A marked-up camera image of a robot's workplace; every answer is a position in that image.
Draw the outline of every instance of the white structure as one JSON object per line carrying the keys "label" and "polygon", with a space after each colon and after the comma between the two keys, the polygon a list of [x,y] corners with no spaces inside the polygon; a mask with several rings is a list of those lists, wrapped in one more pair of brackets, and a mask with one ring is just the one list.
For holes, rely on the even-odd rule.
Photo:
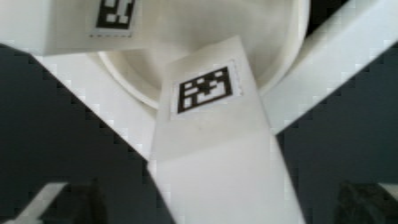
{"label": "white structure", "polygon": [[[178,223],[233,223],[224,221],[229,221],[231,214],[236,212],[234,209],[247,209],[247,213],[243,212],[242,214],[250,215],[252,220],[258,217],[258,221],[263,221],[258,223],[265,223],[266,217],[256,212],[263,205],[259,205],[261,203],[252,203],[250,197],[245,198],[242,196],[240,199],[247,202],[247,206],[254,206],[252,208],[243,207],[240,205],[242,201],[233,198],[231,201],[227,198],[222,198],[220,204],[211,204],[210,195],[217,192],[211,189],[218,189],[217,187],[222,187],[222,184],[227,185],[227,182],[220,182],[222,179],[217,178],[224,178],[231,173],[236,175],[240,183],[236,185],[229,183],[231,189],[224,186],[224,196],[227,197],[229,194],[245,193],[247,191],[250,191],[252,197],[261,195],[263,192],[256,188],[263,186],[261,184],[265,184],[263,189],[268,190],[270,194],[277,186],[281,189],[288,189],[288,195],[293,199],[291,197],[286,199],[286,195],[275,194],[274,204],[268,204],[263,210],[266,212],[274,211],[275,213],[272,214],[279,214],[281,205],[286,205],[284,209],[291,210],[290,214],[284,213],[286,217],[281,217],[279,223],[300,223],[302,218],[297,213],[298,207],[295,207],[297,199],[290,180],[286,179],[281,182],[279,179],[286,175],[279,151],[274,151],[274,160],[268,160],[261,153],[277,149],[270,133],[277,134],[281,132],[398,40],[396,0],[350,0],[304,44],[309,16],[307,0],[135,0],[121,1],[119,6],[115,6],[112,0],[67,0],[67,3],[60,0],[41,0],[37,1],[39,3],[28,0],[0,1],[0,42],[35,54],[35,58],[57,79],[147,159],[154,181]],[[66,10],[69,12],[67,15],[60,13],[62,10],[57,11],[62,4],[66,4],[62,7],[69,10]],[[80,28],[73,34],[67,34],[67,31],[71,32],[73,30],[73,24],[64,19],[71,18],[73,10],[76,11],[76,17],[69,21]],[[130,20],[122,17],[122,14],[126,16],[128,12],[131,12]],[[106,27],[112,23],[119,23],[119,26]],[[243,112],[231,108],[231,114],[222,117],[217,114],[222,108],[233,107],[231,104],[224,102],[226,104],[222,105],[220,103],[218,107],[206,105],[202,108],[206,108],[211,116],[204,116],[197,112],[202,117],[186,115],[183,117],[186,122],[181,125],[181,129],[169,127],[165,125],[167,119],[162,116],[172,113],[167,105],[174,105],[170,99],[176,95],[163,94],[165,98],[160,100],[160,86],[162,83],[163,86],[170,86],[170,82],[176,81],[169,80],[170,76],[165,75],[170,74],[170,69],[176,69],[172,66],[179,66],[179,69],[172,70],[176,73],[190,72],[186,69],[195,63],[190,62],[186,65],[181,65],[179,59],[195,57],[194,52],[199,49],[204,49],[210,44],[222,42],[236,35],[243,43],[250,65],[249,70],[252,70],[258,82],[258,93],[263,99],[265,116],[270,123],[268,126],[266,122],[259,122],[263,124],[261,136],[268,137],[265,140],[254,134],[250,136],[252,139],[245,139],[243,133],[245,131],[250,133],[252,128],[245,127],[243,124],[249,124],[245,122],[242,123],[242,127],[245,127],[243,132],[238,132],[236,126],[218,125],[213,127],[217,132],[211,134],[218,136],[215,139],[222,139],[222,141],[210,141],[210,145],[192,148],[192,150],[211,148],[213,150],[206,151],[208,154],[194,153],[194,151],[186,152],[186,150],[190,149],[188,143],[194,144],[195,142],[195,136],[185,130],[188,130],[192,125],[197,126],[199,123],[192,123],[188,119],[202,119],[202,121],[208,119],[208,124],[202,126],[204,130],[208,130],[217,121],[227,120],[229,116],[236,116]],[[224,50],[218,49],[218,53],[227,55],[233,49],[240,49],[240,44],[234,43]],[[71,52],[80,53],[51,55],[53,53]],[[206,66],[211,63],[220,63],[217,57],[206,55],[206,58],[215,61],[202,63],[204,67],[199,68],[202,72],[210,71]],[[249,70],[238,71],[245,77],[250,75]],[[254,103],[254,85],[243,85],[242,88],[243,94],[236,96],[236,99],[242,99],[242,102],[245,101],[247,105],[256,108],[247,112],[247,117],[242,116],[242,121],[250,122],[249,117],[256,115],[259,111],[258,105],[261,104],[259,102]],[[202,101],[199,101],[208,102],[220,95],[222,91],[213,93],[213,95],[204,94],[201,96]],[[194,100],[186,100],[186,107],[192,104]],[[153,138],[154,126],[158,126],[158,134]],[[170,138],[170,144],[165,144],[167,141],[162,139],[160,130],[163,130],[165,136]],[[222,130],[229,133],[224,135],[224,138],[218,135]],[[185,143],[181,143],[181,148],[178,148],[176,141]],[[247,147],[243,142],[252,142],[252,147]],[[233,156],[224,151],[226,148],[233,148]],[[238,169],[240,166],[234,167],[231,165],[233,163],[240,164],[242,169]],[[252,165],[249,176],[243,175],[242,164]],[[275,182],[266,179],[270,176],[266,176],[263,166],[272,166],[274,174],[281,174],[281,176],[274,176]],[[190,175],[195,175],[195,177],[190,179],[192,182],[186,182],[179,178]],[[174,204],[174,197],[179,202],[185,201],[185,204]],[[268,216],[268,221],[277,223],[274,216]]]}

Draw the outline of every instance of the dark background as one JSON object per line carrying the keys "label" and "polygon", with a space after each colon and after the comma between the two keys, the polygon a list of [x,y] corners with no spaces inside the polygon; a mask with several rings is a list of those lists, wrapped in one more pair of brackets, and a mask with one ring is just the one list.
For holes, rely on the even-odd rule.
{"label": "dark background", "polygon": [[[313,0],[309,34],[345,1]],[[398,183],[398,45],[279,134],[307,223],[343,180]],[[28,55],[0,47],[0,222],[50,181],[98,177],[110,224],[170,223],[146,162]]]}

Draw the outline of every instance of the white cardboard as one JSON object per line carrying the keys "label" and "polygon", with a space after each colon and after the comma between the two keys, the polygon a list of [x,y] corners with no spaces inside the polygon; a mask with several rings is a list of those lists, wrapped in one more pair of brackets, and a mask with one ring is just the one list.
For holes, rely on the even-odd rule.
{"label": "white cardboard", "polygon": [[[234,61],[242,95],[170,117],[174,81]],[[240,39],[167,66],[149,171],[185,224],[304,222]]]}

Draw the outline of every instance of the white panel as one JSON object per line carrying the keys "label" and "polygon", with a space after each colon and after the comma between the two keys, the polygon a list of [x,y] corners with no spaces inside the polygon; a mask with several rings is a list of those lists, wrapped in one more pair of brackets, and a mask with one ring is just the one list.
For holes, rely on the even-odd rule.
{"label": "white panel", "polygon": [[352,0],[307,38],[288,76],[263,97],[274,133],[394,44],[396,12],[396,0]]}

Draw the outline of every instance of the black object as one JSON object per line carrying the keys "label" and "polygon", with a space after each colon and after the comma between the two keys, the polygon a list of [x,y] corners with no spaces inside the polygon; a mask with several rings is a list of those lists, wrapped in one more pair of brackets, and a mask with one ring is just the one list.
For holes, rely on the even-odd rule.
{"label": "black object", "polygon": [[398,201],[378,184],[341,184],[334,223],[398,224]]}
{"label": "black object", "polygon": [[[199,94],[210,95],[211,89],[217,88],[217,86],[211,86],[210,84],[211,82],[215,82],[217,85],[218,83],[224,83],[224,94],[213,96],[206,101],[199,102],[197,95]],[[197,91],[192,94],[186,94],[186,92],[190,92],[194,88],[197,88]],[[178,113],[183,113],[186,110],[197,108],[199,106],[220,100],[231,95],[233,95],[233,86],[229,78],[229,69],[227,67],[224,67],[179,84]],[[190,99],[192,101],[190,106],[185,106],[185,99]]]}
{"label": "black object", "polygon": [[[112,6],[106,4],[108,2],[112,1],[101,0],[96,28],[128,30],[133,17],[135,0],[130,0],[126,3],[121,0],[115,0]],[[124,14],[119,14],[117,12],[121,4],[126,4]]]}
{"label": "black object", "polygon": [[98,182],[67,185],[39,218],[44,224],[106,224],[106,207]]}

